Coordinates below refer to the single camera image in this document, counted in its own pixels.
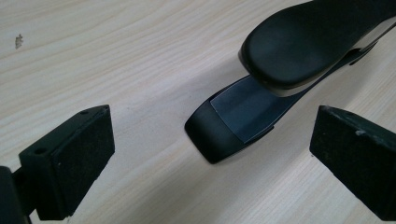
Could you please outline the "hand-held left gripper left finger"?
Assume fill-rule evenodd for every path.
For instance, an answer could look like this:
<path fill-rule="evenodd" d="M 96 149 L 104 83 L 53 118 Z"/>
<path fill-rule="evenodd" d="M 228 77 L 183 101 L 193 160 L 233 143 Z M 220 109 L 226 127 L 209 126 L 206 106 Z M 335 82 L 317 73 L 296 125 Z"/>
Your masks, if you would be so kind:
<path fill-rule="evenodd" d="M 78 112 L 20 153 L 42 220 L 72 216 L 115 152 L 108 105 Z"/>

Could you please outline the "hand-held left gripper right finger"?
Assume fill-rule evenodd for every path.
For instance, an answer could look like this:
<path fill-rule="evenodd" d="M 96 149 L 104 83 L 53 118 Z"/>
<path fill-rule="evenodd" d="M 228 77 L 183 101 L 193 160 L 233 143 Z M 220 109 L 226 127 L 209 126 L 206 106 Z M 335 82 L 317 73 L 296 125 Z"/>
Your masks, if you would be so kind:
<path fill-rule="evenodd" d="M 380 219 L 396 221 L 396 133 L 322 105 L 309 150 Z"/>

